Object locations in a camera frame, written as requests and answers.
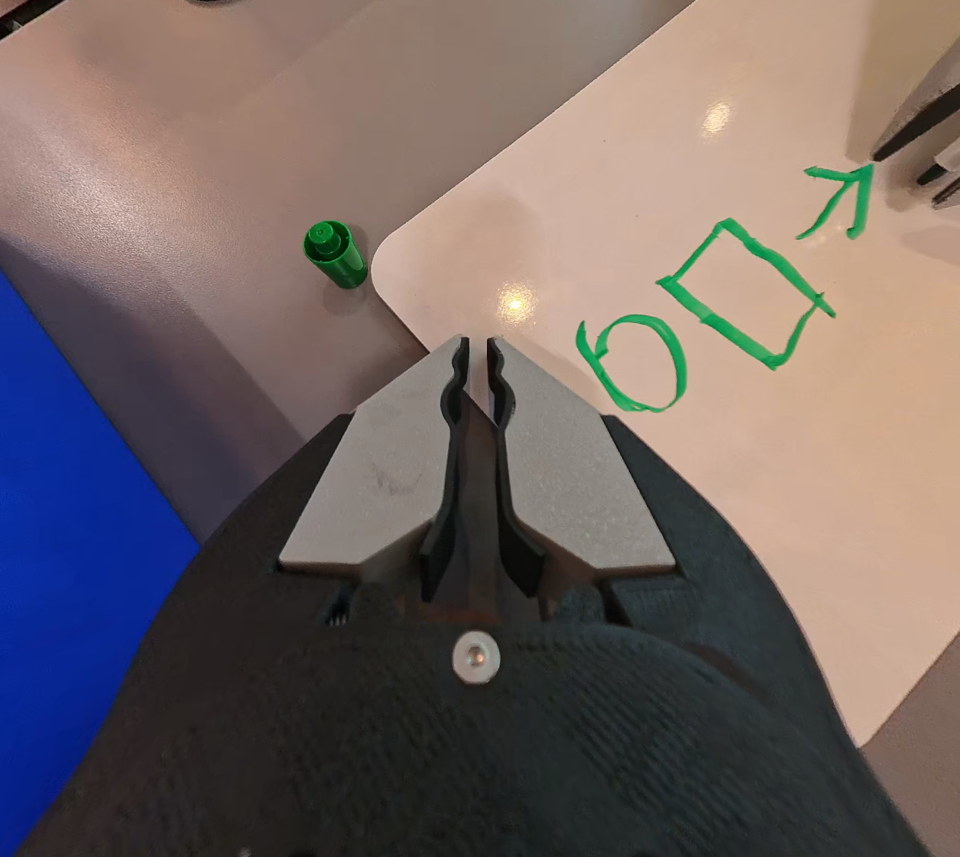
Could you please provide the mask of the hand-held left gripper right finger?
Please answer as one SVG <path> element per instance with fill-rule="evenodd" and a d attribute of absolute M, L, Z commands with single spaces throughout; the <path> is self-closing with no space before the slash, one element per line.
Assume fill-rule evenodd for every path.
<path fill-rule="evenodd" d="M 674 571 L 603 415 L 501 336 L 486 342 L 486 372 L 500 559 L 521 592 Z"/>

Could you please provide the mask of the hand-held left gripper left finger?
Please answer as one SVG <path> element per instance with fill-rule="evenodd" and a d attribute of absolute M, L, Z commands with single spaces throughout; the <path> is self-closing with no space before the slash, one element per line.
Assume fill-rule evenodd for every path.
<path fill-rule="evenodd" d="M 351 415 L 279 554 L 295 573 L 406 587 L 432 602 L 450 566 L 470 340 L 450 338 Z"/>

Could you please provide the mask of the white green whiteboard marker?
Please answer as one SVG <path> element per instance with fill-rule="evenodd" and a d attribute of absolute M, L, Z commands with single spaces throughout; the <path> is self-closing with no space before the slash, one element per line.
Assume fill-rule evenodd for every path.
<path fill-rule="evenodd" d="M 932 163 L 917 178 L 916 184 L 919 187 L 926 187 L 947 175 L 958 173 L 959 171 L 959 146 L 960 140 L 957 138 L 952 143 L 942 149 L 934 158 Z"/>

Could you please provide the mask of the green marker cap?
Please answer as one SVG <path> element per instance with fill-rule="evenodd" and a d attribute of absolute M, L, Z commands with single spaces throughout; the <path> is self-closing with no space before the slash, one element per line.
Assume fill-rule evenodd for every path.
<path fill-rule="evenodd" d="M 306 231 L 302 249 L 308 261 L 337 287 L 352 290 L 367 279 L 369 269 L 349 227 L 330 219 Z"/>

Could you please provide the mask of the white whiteboard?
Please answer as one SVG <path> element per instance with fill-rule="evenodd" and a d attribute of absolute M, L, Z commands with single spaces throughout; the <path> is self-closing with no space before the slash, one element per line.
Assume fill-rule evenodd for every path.
<path fill-rule="evenodd" d="M 738 530 L 865 746 L 958 634 L 958 208 L 873 165 L 959 0 L 696 0 L 379 246 L 433 350 L 504 335 Z"/>

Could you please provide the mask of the blue plastic bin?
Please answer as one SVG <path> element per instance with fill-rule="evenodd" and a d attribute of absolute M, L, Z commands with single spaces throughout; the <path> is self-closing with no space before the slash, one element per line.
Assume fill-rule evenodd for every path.
<path fill-rule="evenodd" d="M 198 549 L 2 276 L 2 855 L 76 770 Z"/>

